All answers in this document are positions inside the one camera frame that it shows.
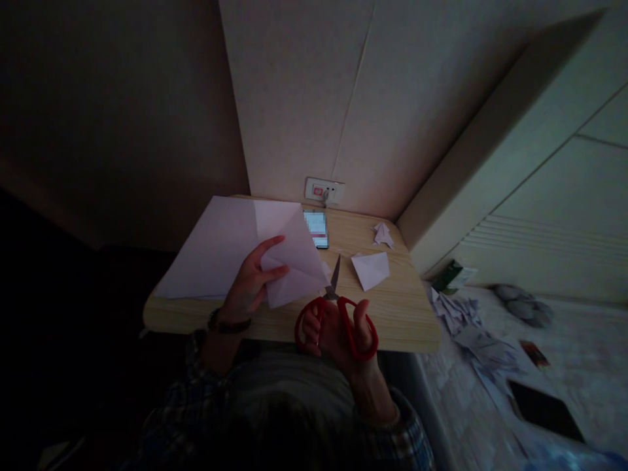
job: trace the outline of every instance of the smartphone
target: smartphone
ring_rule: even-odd
[[[315,209],[304,209],[303,216],[307,223],[309,233],[317,249],[329,249],[329,238],[327,235],[327,218],[324,211]]]
[[[508,385],[515,397],[515,412],[523,420],[585,443],[576,421],[563,401],[515,381],[508,380]]]

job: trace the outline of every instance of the wooden table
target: wooden table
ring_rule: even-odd
[[[321,209],[304,205],[304,209]],[[381,350],[433,352],[438,350],[440,327],[427,300],[421,280],[414,269],[399,229],[388,220],[327,209],[330,248],[319,250],[321,260],[333,270],[341,254],[337,293],[355,302],[369,299],[368,314],[379,335]],[[394,249],[386,244],[373,245],[378,222],[390,229]],[[364,292],[351,257],[360,252],[370,255],[388,253],[391,276]],[[247,331],[247,338],[294,341],[294,323],[303,306],[318,296],[311,296],[270,310],[262,304]],[[205,328],[209,313],[222,305],[219,300],[168,299],[153,294],[144,306],[144,324],[154,332],[189,334]]]

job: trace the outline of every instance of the bracelet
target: bracelet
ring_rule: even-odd
[[[239,334],[251,326],[251,319],[239,323],[218,322],[216,314],[218,314],[219,311],[220,308],[218,307],[214,309],[209,316],[207,328],[210,332],[218,332],[219,334]]]

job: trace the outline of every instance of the scissors handle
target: scissors handle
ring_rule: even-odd
[[[351,301],[350,299],[345,298],[344,296],[340,296],[338,300],[338,308],[340,309],[340,318],[345,324],[345,332],[347,332],[347,336],[349,337],[349,346],[351,348],[351,356],[356,361],[369,361],[371,358],[375,356],[377,353],[377,347],[379,346],[379,338],[377,336],[377,330],[375,330],[375,326],[373,322],[371,322],[371,318],[368,314],[365,314],[366,323],[368,324],[368,328],[371,330],[371,335],[373,336],[373,343],[371,347],[366,352],[359,352],[357,347],[355,346],[355,341],[353,339],[353,325],[351,325],[351,321],[349,320],[349,314],[347,312],[347,304],[351,304],[353,307],[357,307],[357,304]]]
[[[373,344],[371,345],[371,347],[369,348],[367,352],[358,351],[357,347],[355,346],[355,341],[353,339],[353,325],[351,324],[351,320],[349,319],[349,314],[347,312],[347,306],[346,306],[347,304],[351,304],[353,306],[357,306],[357,304],[351,301],[350,299],[347,299],[344,297],[341,297],[338,300],[340,318],[342,319],[342,323],[345,325],[345,332],[347,333],[347,337],[349,340],[349,348],[351,349],[351,356],[356,361],[361,361],[361,362],[369,361],[371,358],[375,356],[375,354],[377,353],[377,347],[379,346],[379,338],[377,337],[377,330],[375,329],[375,326],[373,325],[373,322],[371,322],[371,319],[369,318],[369,316],[365,315],[366,322],[368,323],[368,327],[371,330],[371,334],[373,336]],[[317,320],[321,323],[321,325],[324,322],[323,319],[324,319],[324,312],[327,307],[327,301],[324,298],[319,297],[310,301],[310,303],[308,303],[303,308],[303,310],[301,310],[299,317],[297,317],[296,319],[296,324],[294,325],[294,341],[296,342],[297,346],[299,347],[301,351],[305,351],[305,344],[301,340],[301,322],[303,321],[303,316],[305,315],[306,311],[308,309],[311,309],[314,305],[318,307],[318,313],[316,315]]]

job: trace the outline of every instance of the plaid shirt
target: plaid shirt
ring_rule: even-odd
[[[232,379],[237,381],[237,372],[247,365],[234,368],[224,378],[203,368],[200,348],[204,334],[197,331],[191,335],[186,352],[187,378],[170,386],[164,404],[144,424],[137,455],[121,463],[119,469],[183,467],[196,454],[191,437],[211,435],[213,424],[228,401]],[[401,392],[394,388],[390,391],[400,412],[393,426],[373,427],[354,409],[355,432],[363,445],[364,457],[374,468],[433,471],[434,457],[421,421]]]

